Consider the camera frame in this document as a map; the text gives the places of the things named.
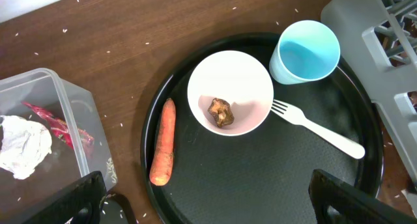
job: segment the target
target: round black tray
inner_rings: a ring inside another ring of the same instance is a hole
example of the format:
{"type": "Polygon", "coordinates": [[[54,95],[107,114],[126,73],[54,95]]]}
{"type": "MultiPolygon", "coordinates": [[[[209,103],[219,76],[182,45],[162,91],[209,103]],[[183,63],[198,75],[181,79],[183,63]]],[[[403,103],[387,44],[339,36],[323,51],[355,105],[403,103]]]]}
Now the round black tray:
{"type": "Polygon", "coordinates": [[[356,161],[301,126],[270,113],[254,131],[236,137],[206,130],[192,115],[187,86],[195,66],[223,50],[248,53],[268,67],[279,35],[250,33],[213,42],[192,53],[160,85],[141,138],[141,164],[152,205],[164,223],[315,223],[308,185],[323,169],[376,196],[382,176],[382,137],[371,103],[350,68],[339,65],[326,79],[274,84],[274,98],[300,107],[307,118],[359,142],[356,161]],[[162,106],[177,108],[171,180],[153,186],[149,171],[162,106]]]}

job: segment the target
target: clear plastic bin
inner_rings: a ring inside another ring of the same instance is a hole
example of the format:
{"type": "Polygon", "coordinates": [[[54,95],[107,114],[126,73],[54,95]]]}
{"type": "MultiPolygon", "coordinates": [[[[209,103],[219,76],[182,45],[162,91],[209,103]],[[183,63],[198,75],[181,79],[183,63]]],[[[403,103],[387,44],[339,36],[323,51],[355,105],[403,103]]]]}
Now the clear plastic bin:
{"type": "Polygon", "coordinates": [[[109,146],[93,96],[89,91],[62,80],[54,71],[38,68],[0,81],[0,115],[17,115],[49,124],[22,104],[43,107],[66,121],[74,145],[71,149],[52,133],[52,154],[48,154],[25,180],[0,168],[0,222],[44,200],[92,171],[101,171],[107,190],[117,183],[109,146]],[[87,158],[78,128],[94,137],[92,156],[87,158]]]}

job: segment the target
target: fork handle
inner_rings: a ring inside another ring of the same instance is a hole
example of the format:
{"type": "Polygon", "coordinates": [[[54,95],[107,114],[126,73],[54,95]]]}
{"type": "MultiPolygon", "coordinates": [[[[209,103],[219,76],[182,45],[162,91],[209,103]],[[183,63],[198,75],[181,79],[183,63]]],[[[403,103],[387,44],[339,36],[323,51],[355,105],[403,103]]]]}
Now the fork handle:
{"type": "Polygon", "coordinates": [[[355,159],[360,159],[365,156],[365,149],[359,143],[352,141],[338,133],[328,130],[308,119],[303,123],[304,127],[316,133],[324,140],[333,144],[336,148],[342,152],[352,156],[355,159]]]}

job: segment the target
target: wooden table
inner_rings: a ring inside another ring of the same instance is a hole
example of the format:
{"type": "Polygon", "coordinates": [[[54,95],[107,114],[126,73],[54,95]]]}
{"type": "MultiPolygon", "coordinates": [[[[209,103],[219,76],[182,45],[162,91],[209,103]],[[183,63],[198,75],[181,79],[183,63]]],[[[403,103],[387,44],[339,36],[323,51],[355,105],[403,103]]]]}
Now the wooden table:
{"type": "MultiPolygon", "coordinates": [[[[204,44],[237,33],[281,33],[293,22],[319,20],[328,2],[62,0],[0,24],[0,79],[46,67],[91,91],[119,177],[114,191],[128,197],[140,223],[158,223],[139,169],[139,144],[163,78],[204,44]]],[[[386,146],[379,199],[412,215],[400,192],[408,175],[394,146],[386,146]]]]}

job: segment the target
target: white napkin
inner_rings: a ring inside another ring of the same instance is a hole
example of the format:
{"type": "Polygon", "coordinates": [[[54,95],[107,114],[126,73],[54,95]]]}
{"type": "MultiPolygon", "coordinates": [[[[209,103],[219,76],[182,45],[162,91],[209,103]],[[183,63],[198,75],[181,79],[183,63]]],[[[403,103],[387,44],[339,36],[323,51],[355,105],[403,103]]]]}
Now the white napkin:
{"type": "Polygon", "coordinates": [[[51,153],[51,133],[38,122],[18,116],[0,117],[3,118],[0,167],[12,172],[16,179],[25,179],[51,153]]]}

